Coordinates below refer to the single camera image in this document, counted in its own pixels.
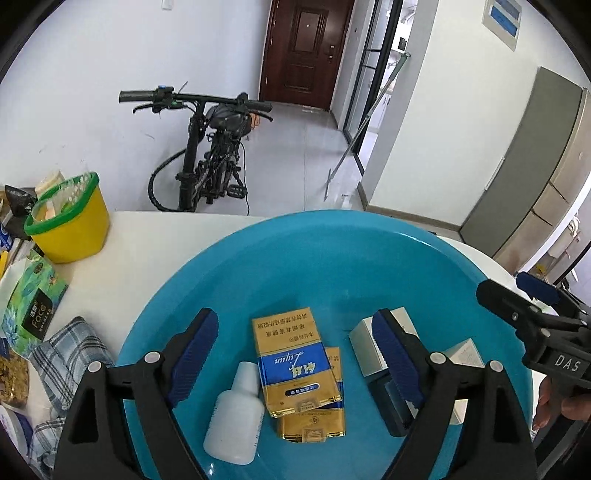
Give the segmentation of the person right hand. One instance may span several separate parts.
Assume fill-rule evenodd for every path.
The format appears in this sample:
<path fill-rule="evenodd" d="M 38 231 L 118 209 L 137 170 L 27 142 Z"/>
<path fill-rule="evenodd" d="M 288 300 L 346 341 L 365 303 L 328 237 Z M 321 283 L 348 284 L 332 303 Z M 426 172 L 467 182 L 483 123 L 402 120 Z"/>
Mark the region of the person right hand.
<path fill-rule="evenodd" d="M 564 397 L 557 391 L 553 380 L 546 377 L 539 387 L 538 404 L 533 419 L 533 430 L 545 428 L 559 414 L 573 421 L 587 422 L 590 419 L 589 395 Z"/>

